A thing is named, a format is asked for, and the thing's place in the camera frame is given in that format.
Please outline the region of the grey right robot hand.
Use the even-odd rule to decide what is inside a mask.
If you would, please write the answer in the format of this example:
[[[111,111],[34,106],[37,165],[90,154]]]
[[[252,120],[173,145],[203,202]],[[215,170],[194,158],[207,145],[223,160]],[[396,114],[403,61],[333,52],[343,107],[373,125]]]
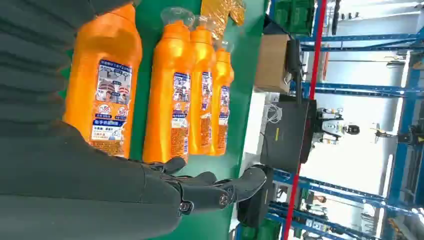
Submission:
[[[173,232],[185,215],[252,197],[265,173],[217,181],[207,171],[177,177],[110,156],[72,126],[0,125],[3,240],[146,240]]]

